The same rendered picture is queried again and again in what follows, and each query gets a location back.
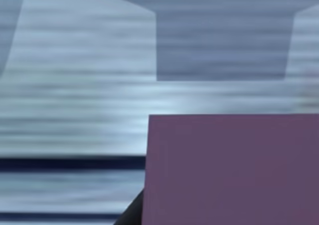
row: purple rectangle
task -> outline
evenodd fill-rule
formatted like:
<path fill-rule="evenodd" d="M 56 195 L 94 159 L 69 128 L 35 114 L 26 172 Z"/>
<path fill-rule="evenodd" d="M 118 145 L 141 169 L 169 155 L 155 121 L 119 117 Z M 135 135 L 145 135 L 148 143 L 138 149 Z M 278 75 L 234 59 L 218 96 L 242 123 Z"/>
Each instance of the purple rectangle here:
<path fill-rule="evenodd" d="M 143 225 L 318 225 L 319 116 L 150 116 Z"/>

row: purple box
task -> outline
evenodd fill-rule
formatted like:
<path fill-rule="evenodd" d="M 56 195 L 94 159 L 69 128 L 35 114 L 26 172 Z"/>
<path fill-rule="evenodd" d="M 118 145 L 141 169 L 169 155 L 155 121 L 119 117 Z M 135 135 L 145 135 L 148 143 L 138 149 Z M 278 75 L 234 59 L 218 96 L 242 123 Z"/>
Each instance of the purple box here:
<path fill-rule="evenodd" d="M 150 116 L 143 225 L 319 225 L 319 115 Z"/>

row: purple panel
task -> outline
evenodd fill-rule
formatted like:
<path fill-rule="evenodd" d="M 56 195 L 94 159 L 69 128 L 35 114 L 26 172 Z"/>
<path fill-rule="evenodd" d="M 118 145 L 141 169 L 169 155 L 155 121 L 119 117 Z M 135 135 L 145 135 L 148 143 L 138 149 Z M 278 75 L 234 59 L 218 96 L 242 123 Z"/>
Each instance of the purple panel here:
<path fill-rule="evenodd" d="M 318 115 L 151 116 L 143 225 L 318 225 Z"/>

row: horizontal line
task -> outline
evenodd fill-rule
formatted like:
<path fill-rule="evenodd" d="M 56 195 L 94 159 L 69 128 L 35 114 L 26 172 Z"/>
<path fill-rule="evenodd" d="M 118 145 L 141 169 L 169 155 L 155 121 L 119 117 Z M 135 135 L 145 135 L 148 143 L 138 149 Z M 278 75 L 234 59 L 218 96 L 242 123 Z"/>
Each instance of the horizontal line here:
<path fill-rule="evenodd" d="M 86 170 L 144 170 L 145 156 L 79 156 L 1 158 L 0 172 L 82 172 Z"/>
<path fill-rule="evenodd" d="M 120 214 L 0 213 L 1 222 L 106 222 Z"/>

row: blurred background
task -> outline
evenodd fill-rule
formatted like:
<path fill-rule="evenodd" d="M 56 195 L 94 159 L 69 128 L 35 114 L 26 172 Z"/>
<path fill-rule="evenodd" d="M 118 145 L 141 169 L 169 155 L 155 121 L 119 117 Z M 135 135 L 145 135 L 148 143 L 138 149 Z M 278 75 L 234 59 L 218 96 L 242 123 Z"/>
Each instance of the blurred background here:
<path fill-rule="evenodd" d="M 0 0 L 0 225 L 112 224 L 144 186 L 150 114 L 317 113 L 319 6 L 293 22 L 284 80 L 157 81 L 155 12 Z"/>

